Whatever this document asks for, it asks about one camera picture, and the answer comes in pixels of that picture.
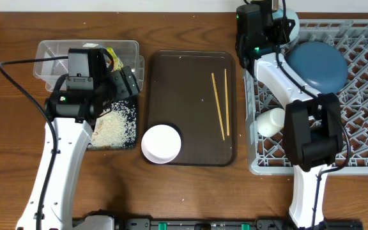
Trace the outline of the pink plastic bowl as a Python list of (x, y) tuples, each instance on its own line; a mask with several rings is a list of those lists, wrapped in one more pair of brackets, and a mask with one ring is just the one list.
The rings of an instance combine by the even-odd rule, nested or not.
[(178, 131), (169, 125), (155, 125), (144, 133), (141, 149), (150, 162), (166, 164), (178, 156), (181, 137)]

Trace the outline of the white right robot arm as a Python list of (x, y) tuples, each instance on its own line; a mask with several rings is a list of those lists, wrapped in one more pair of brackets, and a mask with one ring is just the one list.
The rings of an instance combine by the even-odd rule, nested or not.
[(334, 172), (336, 155), (347, 136), (333, 93), (322, 94), (289, 66), (281, 47), (292, 39), (296, 21), (287, 10), (275, 18), (273, 1), (246, 1), (236, 9), (236, 53), (241, 67), (262, 82), (280, 103), (283, 115), (267, 111), (255, 121), (262, 136), (283, 132), (284, 153), (293, 165), (293, 200), (289, 218), (294, 229), (326, 229), (325, 180)]

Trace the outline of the light blue small bowl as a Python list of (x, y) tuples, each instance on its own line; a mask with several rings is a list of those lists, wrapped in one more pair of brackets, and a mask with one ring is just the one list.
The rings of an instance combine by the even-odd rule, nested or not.
[[(273, 19), (281, 19), (283, 16), (283, 9), (279, 9), (275, 12), (272, 13)], [(285, 42), (284, 40), (281, 41), (281, 47), (285, 47), (287, 44), (293, 42), (299, 33), (300, 30), (300, 22), (299, 22), (299, 18), (298, 15), (296, 14), (296, 12), (294, 12), (293, 10), (286, 10), (286, 18), (287, 21), (289, 22), (289, 27), (291, 28), (291, 32), (289, 34), (289, 41)]]

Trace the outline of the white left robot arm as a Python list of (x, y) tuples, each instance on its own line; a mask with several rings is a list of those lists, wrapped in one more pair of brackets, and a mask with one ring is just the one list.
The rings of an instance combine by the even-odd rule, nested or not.
[(137, 100), (118, 102), (96, 127), (73, 118), (45, 126), (45, 144), (28, 204), (17, 229), (117, 229), (114, 215), (99, 210), (73, 221), (73, 200), (82, 159), (90, 150), (129, 150), (137, 143)]

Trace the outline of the cream plastic cup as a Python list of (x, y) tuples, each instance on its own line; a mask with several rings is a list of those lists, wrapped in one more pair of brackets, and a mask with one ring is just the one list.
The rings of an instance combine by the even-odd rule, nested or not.
[(271, 137), (284, 128), (285, 110), (274, 108), (256, 118), (257, 132), (263, 137)]

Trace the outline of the yellow green snack wrapper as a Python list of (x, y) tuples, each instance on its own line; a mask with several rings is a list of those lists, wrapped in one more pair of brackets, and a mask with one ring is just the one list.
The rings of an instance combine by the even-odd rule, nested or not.
[(116, 70), (121, 70), (124, 67), (124, 64), (122, 63), (121, 59), (116, 55), (113, 48), (107, 47), (106, 49), (113, 58), (113, 61), (112, 61), (113, 70), (112, 71), (115, 72)]

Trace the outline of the dark blue bowl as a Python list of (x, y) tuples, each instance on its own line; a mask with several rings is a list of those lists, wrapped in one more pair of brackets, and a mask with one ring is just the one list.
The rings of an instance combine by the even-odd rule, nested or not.
[(348, 79), (346, 59), (326, 43), (302, 43), (286, 56), (286, 60), (309, 86), (322, 94), (338, 93)]

